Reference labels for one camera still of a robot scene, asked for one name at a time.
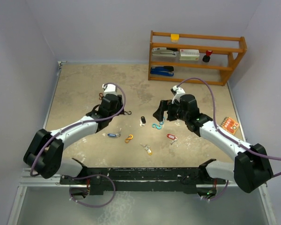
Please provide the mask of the red tag key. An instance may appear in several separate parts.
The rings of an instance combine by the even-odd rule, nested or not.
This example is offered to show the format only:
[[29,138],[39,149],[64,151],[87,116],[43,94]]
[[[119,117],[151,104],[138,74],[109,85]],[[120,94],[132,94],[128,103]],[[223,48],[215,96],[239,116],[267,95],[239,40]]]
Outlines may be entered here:
[[167,134],[167,138],[171,139],[171,145],[178,140],[178,138],[172,134]]

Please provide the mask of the blue carabiner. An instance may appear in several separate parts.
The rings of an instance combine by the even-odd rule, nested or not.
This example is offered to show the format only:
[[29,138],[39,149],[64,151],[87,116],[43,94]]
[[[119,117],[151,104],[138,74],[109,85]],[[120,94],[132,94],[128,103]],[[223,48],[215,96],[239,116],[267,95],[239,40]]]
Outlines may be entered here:
[[162,126],[154,123],[154,124],[152,124],[152,128],[161,129]]
[[165,117],[163,117],[162,121],[159,122],[160,125],[163,125],[165,122]]

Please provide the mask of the yellow block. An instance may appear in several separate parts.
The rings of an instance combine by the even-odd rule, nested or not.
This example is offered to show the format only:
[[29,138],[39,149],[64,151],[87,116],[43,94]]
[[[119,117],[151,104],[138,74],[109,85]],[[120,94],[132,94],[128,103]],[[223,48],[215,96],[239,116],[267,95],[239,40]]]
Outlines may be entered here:
[[177,43],[179,41],[179,38],[180,38],[179,34],[171,34],[170,35],[170,41],[172,43]]

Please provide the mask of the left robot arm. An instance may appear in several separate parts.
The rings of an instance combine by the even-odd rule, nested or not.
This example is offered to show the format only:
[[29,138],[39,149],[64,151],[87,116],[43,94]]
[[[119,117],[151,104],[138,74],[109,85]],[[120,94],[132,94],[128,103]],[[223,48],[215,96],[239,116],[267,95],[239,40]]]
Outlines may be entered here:
[[123,114],[126,96],[106,94],[91,112],[80,120],[53,131],[41,129],[36,132],[24,157],[24,162],[30,166],[30,176],[51,178],[59,173],[71,177],[82,184],[87,179],[84,165],[73,159],[70,162],[62,160],[63,151],[78,140],[95,134],[109,125],[112,118]]

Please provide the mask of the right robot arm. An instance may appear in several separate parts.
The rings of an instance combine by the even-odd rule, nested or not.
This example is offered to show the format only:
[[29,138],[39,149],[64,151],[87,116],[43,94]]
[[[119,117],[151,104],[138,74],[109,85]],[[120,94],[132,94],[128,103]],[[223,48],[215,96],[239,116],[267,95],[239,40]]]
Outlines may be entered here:
[[200,112],[195,96],[184,94],[179,100],[161,100],[153,117],[162,121],[165,113],[168,121],[183,121],[189,131],[210,141],[233,160],[232,163],[218,160],[208,163],[199,171],[203,183],[220,178],[235,182],[242,191],[251,193],[273,178],[265,148],[258,143],[244,142],[217,126],[211,117]]

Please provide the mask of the grey stapler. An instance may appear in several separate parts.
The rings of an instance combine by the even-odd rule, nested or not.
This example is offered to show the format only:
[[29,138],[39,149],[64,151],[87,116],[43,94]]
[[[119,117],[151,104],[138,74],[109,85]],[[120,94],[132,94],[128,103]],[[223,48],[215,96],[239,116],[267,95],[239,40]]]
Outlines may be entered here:
[[177,48],[157,47],[152,49],[153,56],[160,57],[176,57],[178,53]]

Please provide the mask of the blue tag key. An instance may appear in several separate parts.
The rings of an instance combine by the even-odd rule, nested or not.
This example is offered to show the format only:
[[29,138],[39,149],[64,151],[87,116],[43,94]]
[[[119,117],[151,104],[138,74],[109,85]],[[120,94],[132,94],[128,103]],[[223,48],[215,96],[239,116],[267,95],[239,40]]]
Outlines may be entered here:
[[108,133],[107,134],[108,137],[111,137],[111,138],[118,138],[118,137],[121,137],[121,128],[119,129],[119,131],[115,134],[113,133]]

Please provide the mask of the black tag key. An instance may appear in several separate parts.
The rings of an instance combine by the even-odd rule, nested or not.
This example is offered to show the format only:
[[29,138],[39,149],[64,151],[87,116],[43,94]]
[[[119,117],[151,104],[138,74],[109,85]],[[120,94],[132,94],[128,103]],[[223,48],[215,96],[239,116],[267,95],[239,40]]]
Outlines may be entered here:
[[143,127],[143,126],[145,126],[145,124],[146,124],[146,119],[145,119],[144,116],[141,116],[141,118],[140,118],[140,126]]

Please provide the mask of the white cardboard box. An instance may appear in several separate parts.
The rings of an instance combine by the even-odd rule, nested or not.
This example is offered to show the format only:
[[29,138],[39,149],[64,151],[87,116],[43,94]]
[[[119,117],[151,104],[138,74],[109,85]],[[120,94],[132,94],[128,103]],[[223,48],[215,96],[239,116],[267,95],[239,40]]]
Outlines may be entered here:
[[199,50],[196,49],[180,49],[180,60],[198,61],[200,57]]

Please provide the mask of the orange spiral notebook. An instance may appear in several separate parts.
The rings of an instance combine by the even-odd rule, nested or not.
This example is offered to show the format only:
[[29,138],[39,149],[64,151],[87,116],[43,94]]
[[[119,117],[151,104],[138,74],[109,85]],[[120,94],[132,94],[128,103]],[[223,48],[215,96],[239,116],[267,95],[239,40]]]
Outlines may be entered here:
[[239,129],[240,124],[237,120],[234,120],[231,117],[225,117],[221,123],[221,128],[230,133],[231,135],[235,135],[236,131]]

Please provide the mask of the black base frame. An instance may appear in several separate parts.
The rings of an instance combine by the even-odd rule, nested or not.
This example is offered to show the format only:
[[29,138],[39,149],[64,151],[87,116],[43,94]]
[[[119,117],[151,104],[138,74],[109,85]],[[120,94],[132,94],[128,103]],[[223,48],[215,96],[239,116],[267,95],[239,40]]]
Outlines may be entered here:
[[202,167],[120,167],[84,168],[77,178],[63,175],[61,185],[76,187],[89,185],[90,195],[106,191],[130,192],[183,192],[196,194],[197,187],[225,184],[223,179],[213,179]]

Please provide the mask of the wooden shelf rack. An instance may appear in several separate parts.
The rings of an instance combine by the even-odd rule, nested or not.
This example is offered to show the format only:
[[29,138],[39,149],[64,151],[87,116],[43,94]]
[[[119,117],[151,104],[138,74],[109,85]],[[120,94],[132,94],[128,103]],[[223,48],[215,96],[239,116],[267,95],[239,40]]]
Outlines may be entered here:
[[217,72],[218,79],[207,83],[224,86],[246,52],[245,37],[151,31],[148,79],[180,82],[177,68],[209,69]]

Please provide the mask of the blue stapler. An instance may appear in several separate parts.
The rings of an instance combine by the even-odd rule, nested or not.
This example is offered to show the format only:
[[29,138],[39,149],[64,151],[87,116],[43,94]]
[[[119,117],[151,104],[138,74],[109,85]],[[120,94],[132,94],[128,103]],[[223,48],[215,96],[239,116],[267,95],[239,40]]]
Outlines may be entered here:
[[174,67],[173,66],[151,67],[150,74],[173,77],[174,76]]

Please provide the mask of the yellow tag key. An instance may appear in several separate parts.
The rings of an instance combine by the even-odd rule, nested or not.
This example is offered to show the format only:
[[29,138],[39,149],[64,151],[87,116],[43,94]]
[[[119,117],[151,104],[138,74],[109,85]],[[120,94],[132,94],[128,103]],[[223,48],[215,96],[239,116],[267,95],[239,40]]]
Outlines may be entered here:
[[144,148],[144,150],[148,153],[148,155],[151,156],[153,154],[149,145],[147,145],[147,144],[140,144],[140,145]]

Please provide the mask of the orange carabiner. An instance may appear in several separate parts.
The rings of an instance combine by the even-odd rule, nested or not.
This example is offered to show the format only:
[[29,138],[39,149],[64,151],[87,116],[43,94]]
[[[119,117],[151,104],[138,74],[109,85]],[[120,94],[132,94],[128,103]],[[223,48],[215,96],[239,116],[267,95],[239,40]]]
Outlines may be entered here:
[[133,139],[133,135],[129,135],[129,136],[125,139],[125,143],[129,143],[132,139]]

